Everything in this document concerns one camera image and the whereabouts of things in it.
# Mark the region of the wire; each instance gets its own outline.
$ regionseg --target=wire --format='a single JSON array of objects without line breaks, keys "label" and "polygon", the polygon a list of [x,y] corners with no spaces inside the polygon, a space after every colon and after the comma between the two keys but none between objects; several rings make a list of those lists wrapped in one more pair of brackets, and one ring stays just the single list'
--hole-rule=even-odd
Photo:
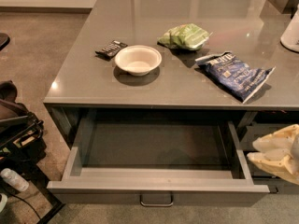
[{"label": "wire", "polygon": [[2,185],[1,182],[0,182],[0,186],[1,186],[1,188],[2,188],[5,192],[7,192],[10,196],[13,196],[13,197],[15,197],[15,198],[21,200],[22,202],[25,202],[27,205],[29,205],[29,207],[36,213],[37,217],[38,217],[39,219],[41,219],[40,215],[38,214],[38,212],[34,209],[34,207],[33,207],[31,204],[29,204],[29,203],[28,203],[26,200],[24,200],[23,198],[20,198],[20,197],[16,196],[15,194],[11,193],[10,191],[8,191],[8,190]]}]

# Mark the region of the desk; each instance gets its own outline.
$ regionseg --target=desk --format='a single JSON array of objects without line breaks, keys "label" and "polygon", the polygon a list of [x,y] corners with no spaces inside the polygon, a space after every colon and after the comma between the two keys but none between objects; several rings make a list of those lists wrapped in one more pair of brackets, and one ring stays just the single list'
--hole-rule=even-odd
[{"label": "desk", "polygon": [[[299,55],[279,43],[289,21],[266,0],[98,0],[44,100],[72,148],[62,181],[48,188],[63,203],[262,198],[269,189],[253,183],[239,138],[261,110],[299,109]],[[169,28],[189,22],[213,32],[203,49],[157,45]],[[132,77],[96,57],[113,39],[156,48],[160,67]],[[252,68],[276,67],[245,105],[194,65],[225,50]]]}]

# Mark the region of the green chip bag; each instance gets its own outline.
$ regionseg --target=green chip bag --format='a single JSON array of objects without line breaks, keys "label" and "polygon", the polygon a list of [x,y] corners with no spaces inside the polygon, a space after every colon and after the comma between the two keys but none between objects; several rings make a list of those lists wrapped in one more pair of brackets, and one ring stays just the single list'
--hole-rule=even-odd
[{"label": "green chip bag", "polygon": [[208,41],[210,34],[193,23],[169,29],[158,43],[169,49],[199,50]]}]

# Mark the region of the bowl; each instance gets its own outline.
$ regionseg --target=bowl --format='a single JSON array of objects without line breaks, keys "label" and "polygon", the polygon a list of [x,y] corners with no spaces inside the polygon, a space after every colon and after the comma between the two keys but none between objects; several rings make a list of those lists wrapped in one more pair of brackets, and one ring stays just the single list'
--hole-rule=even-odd
[{"label": "bowl", "polygon": [[115,64],[133,76],[144,76],[157,68],[162,57],[158,50],[147,46],[130,46],[115,57]]}]

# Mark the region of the gray carpet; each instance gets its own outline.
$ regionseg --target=gray carpet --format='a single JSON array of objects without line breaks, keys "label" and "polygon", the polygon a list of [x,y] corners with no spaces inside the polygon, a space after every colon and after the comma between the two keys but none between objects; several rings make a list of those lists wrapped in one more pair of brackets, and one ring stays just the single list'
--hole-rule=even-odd
[{"label": "gray carpet", "polygon": [[[51,180],[62,176],[68,147],[50,119],[43,99],[71,49],[87,14],[0,13],[0,32],[11,37],[0,51],[0,80],[13,80],[18,102],[45,121],[47,156],[38,166]],[[32,184],[18,194],[39,215],[50,204]],[[35,213],[14,197],[8,198],[0,223],[37,223]],[[145,208],[139,205],[68,204],[50,223],[298,223],[299,196],[269,194],[252,207],[173,206]]]}]

